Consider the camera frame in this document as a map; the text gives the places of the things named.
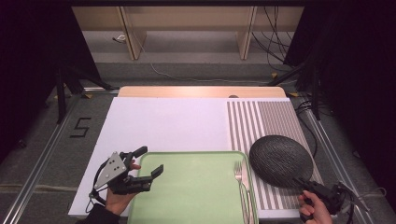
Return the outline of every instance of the wire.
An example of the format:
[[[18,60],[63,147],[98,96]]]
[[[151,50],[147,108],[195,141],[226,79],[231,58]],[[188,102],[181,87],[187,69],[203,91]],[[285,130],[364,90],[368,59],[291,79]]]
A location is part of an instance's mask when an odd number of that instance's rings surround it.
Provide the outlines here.
[[[143,50],[143,52],[146,52],[146,50],[143,48],[143,45],[140,43],[140,41],[138,40],[136,34],[133,32],[134,34],[134,38],[137,40],[137,43],[139,44],[140,48]],[[248,81],[248,80],[241,80],[241,81],[237,81],[237,80],[228,80],[228,79],[196,79],[196,78],[190,78],[190,77],[174,77],[171,76],[169,74],[163,73],[163,72],[159,72],[157,71],[157,69],[155,69],[154,64],[150,63],[152,70],[161,76],[166,76],[166,77],[170,77],[174,80],[180,80],[180,81],[196,81],[196,82],[215,82],[215,81],[222,81],[222,82],[229,82],[229,83],[255,83],[255,84],[268,84],[270,82],[261,82],[261,81]]]
[[[277,39],[278,43],[282,43],[282,41],[279,38],[279,35],[277,34],[277,14],[278,14],[278,11],[279,11],[279,7],[274,7],[274,18],[275,18],[274,24],[272,23],[272,21],[270,19],[270,16],[269,16],[269,14],[267,12],[266,7],[263,7],[263,8],[264,8],[264,11],[265,11],[265,15],[267,16],[267,19],[270,22],[271,28],[273,29],[273,35],[276,36],[276,39]],[[282,49],[280,48],[281,45],[278,45],[278,46],[279,46],[280,53],[282,54],[283,58],[285,58],[285,56],[283,55]]]
[[[387,190],[384,188],[376,188],[376,189],[372,189],[366,193],[361,194],[361,196],[358,197],[358,199],[362,199],[364,197],[368,197],[370,194],[373,194],[375,191],[377,190],[381,190],[382,196],[387,196]]]
[[[90,198],[90,201],[88,202],[87,206],[85,207],[85,213],[90,213],[91,212],[92,209],[90,211],[88,211],[88,207],[90,206],[90,204],[93,205],[93,201],[92,201],[91,198]]]
[[[271,40],[267,35],[265,35],[265,33],[262,31],[262,35],[267,39],[267,40]],[[289,45],[285,45],[285,44],[283,44],[283,43],[279,43],[279,42],[276,42],[276,41],[274,41],[273,40],[273,43],[275,43],[275,44],[278,44],[278,45],[283,45],[283,46],[285,46],[285,47],[289,47]]]
[[[353,204],[353,201],[354,201],[353,195],[351,195],[351,193],[348,190],[346,192],[349,195],[350,203],[351,203],[350,208],[349,208],[349,219],[347,220],[346,224],[351,224],[351,223],[353,223],[353,213],[355,210],[355,205]]]
[[[312,132],[312,130],[308,127],[308,125],[305,123],[305,121],[300,117],[300,114],[301,114],[302,112],[304,112],[305,110],[308,110],[308,109],[311,108],[311,105],[303,106],[303,105],[308,104],[308,103],[311,103],[311,101],[308,100],[308,101],[304,101],[304,102],[300,103],[300,104],[298,105],[298,107],[295,109],[295,111],[296,111],[296,115],[297,115],[298,120],[305,126],[305,128],[306,128],[306,129],[312,134],[312,136],[314,137],[314,142],[315,142],[314,146],[315,146],[315,147],[314,147],[314,152],[312,153],[312,158],[315,158],[315,157],[317,156],[317,152],[318,152],[318,140],[317,140],[317,137],[315,136],[314,132]]]

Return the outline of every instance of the aluminum rail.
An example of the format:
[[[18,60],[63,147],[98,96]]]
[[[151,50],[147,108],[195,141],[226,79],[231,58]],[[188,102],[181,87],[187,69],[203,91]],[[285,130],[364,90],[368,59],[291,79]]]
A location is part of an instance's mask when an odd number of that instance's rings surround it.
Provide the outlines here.
[[[58,145],[58,142],[64,132],[64,127],[70,119],[70,115],[73,113],[74,108],[79,100],[79,95],[75,95],[71,98],[69,107],[67,108],[67,113],[64,116],[63,121],[57,124],[55,130],[53,131],[48,143],[46,144],[43,152],[38,158],[35,167],[29,174],[26,182],[24,183],[19,195],[15,199],[14,203],[10,206],[6,218],[3,220],[4,224],[16,224],[21,218],[21,215],[28,204],[30,198],[32,197],[35,186],[37,185],[40,177],[43,175],[47,164]]]
[[[337,155],[334,146],[332,145],[332,141],[330,140],[329,136],[326,134],[320,120],[316,120],[314,114],[311,110],[306,111],[308,119],[314,128],[315,135],[318,137],[319,142],[322,144],[323,149],[332,165],[332,169],[334,170],[335,174],[337,175],[338,180],[342,181],[346,186],[348,186],[352,191],[359,196],[359,193],[353,184],[352,179],[350,178],[347,170],[342,163],[340,157]],[[355,206],[354,211],[355,217],[358,219],[360,224],[374,224],[374,221],[370,214],[363,209]]]

